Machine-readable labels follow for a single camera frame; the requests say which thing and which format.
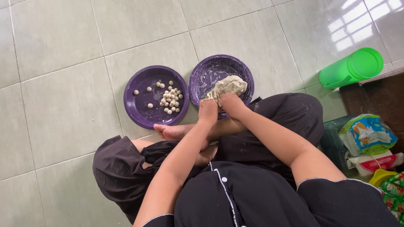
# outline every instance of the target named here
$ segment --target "green plastic container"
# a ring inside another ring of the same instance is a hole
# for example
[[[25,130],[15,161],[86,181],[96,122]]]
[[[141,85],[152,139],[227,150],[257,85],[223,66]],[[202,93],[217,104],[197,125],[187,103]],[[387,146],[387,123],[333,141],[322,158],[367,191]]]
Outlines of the green plastic container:
[[[339,88],[377,76],[383,70],[381,54],[361,48],[320,71],[320,82],[327,89]]]

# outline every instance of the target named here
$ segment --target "green lid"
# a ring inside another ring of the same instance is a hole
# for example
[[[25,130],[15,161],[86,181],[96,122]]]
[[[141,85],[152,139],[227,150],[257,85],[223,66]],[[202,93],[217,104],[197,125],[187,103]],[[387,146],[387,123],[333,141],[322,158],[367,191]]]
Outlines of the green lid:
[[[381,54],[369,47],[355,51],[348,61],[348,69],[352,76],[361,80],[377,76],[383,70],[383,66]]]

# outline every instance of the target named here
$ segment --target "sleeve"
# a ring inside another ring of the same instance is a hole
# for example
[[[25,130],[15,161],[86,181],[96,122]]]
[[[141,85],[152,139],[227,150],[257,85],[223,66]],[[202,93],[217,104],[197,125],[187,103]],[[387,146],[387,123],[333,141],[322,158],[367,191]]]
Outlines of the sleeve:
[[[380,191],[359,180],[308,179],[297,193],[322,227],[401,227]]]
[[[147,221],[142,227],[174,227],[174,215],[159,215]]]

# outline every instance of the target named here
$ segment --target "black pants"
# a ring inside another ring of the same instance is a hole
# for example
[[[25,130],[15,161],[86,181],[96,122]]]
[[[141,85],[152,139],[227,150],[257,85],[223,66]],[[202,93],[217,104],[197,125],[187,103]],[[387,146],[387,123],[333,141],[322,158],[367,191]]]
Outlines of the black pants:
[[[249,108],[292,130],[317,146],[323,134],[322,106],[313,96],[301,93],[279,94]],[[106,198],[119,205],[133,224],[147,187],[165,157],[178,141],[162,141],[145,147],[141,153],[128,137],[106,140],[95,152],[93,173]],[[231,161],[261,167],[282,175],[292,187],[291,169],[275,157],[250,131],[219,138],[213,161]],[[144,162],[152,166],[142,168]],[[202,168],[194,166],[188,179]]]

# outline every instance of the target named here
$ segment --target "black shirt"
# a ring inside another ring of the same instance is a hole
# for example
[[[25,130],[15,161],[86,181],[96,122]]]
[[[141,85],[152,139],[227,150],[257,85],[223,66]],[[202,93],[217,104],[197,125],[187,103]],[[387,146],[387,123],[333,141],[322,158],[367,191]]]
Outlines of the black shirt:
[[[174,214],[144,227],[400,227],[375,187],[354,179],[307,179],[297,192],[279,174],[211,162],[179,194]]]

